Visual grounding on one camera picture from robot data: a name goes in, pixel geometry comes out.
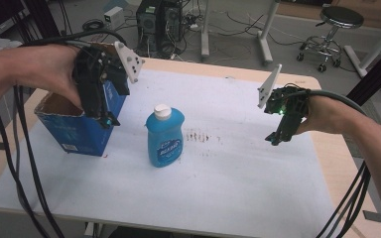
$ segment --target box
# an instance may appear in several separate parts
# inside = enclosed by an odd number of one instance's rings
[[[110,81],[104,84],[107,109],[115,117],[126,99],[119,95]],[[103,129],[94,119],[85,117],[82,110],[55,93],[48,93],[35,108],[35,114],[68,153],[102,156],[113,126]]]
[[[125,16],[121,7],[114,7],[104,14],[107,29],[115,31],[125,23]]]

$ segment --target table leg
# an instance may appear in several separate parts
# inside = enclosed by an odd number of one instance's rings
[[[274,19],[275,13],[277,12],[279,4],[280,4],[279,0],[275,0],[271,3],[270,9],[268,11],[268,19],[267,19],[267,22],[265,23],[265,28],[263,31],[258,32],[258,40],[259,40],[259,44],[261,45],[263,65],[266,65],[272,62],[272,55],[268,46],[267,37],[268,37],[268,32],[271,28],[272,21]]]
[[[100,237],[103,224],[88,222],[85,228],[83,238],[98,238]]]
[[[210,11],[211,5],[209,0],[206,0],[205,16],[203,17],[203,26],[200,34],[200,55],[202,61],[209,57],[208,24]]]

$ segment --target white bottle cap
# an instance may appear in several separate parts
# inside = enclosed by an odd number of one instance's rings
[[[172,108],[166,104],[159,104],[154,107],[154,115],[157,119],[165,121],[172,115]]]

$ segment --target hand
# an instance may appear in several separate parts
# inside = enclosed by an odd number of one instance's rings
[[[75,106],[81,106],[76,86],[72,79],[76,47],[48,45],[11,49],[18,66],[13,75],[13,84],[41,88],[57,93]]]

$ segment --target blue cardboard box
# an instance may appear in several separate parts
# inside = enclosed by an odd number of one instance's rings
[[[119,95],[110,81],[104,84],[107,109],[115,117],[126,99]],[[67,99],[55,93],[48,93],[35,108],[35,114],[68,153],[102,156],[110,138],[113,126],[103,129],[92,118],[85,117]]]

